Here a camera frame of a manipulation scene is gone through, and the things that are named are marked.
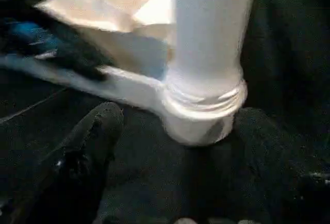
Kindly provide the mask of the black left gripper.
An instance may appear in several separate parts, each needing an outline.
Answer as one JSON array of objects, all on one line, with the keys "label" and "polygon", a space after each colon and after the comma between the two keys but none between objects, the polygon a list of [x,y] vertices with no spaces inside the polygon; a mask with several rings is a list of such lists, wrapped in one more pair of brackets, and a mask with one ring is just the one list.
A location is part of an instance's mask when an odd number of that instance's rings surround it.
[{"label": "black left gripper", "polygon": [[49,61],[56,66],[88,79],[107,79],[99,67],[110,65],[110,59],[81,33],[63,23],[52,25],[50,31],[34,22],[1,17],[1,50],[37,59],[52,58]]}]

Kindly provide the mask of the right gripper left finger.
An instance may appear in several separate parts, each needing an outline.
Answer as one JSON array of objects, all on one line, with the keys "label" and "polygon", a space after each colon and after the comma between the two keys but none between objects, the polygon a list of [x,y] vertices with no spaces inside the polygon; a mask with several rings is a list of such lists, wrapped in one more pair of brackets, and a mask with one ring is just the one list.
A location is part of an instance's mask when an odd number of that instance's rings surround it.
[{"label": "right gripper left finger", "polygon": [[101,103],[48,155],[12,170],[1,223],[92,223],[123,124],[116,103]]}]

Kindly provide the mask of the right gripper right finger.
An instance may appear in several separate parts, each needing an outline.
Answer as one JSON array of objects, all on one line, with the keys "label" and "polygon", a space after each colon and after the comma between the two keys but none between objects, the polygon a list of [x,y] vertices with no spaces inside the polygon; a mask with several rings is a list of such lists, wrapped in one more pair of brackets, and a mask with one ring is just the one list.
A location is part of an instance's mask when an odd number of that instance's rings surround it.
[{"label": "right gripper right finger", "polygon": [[267,213],[264,223],[329,223],[329,149],[255,108],[238,111],[234,131]]}]

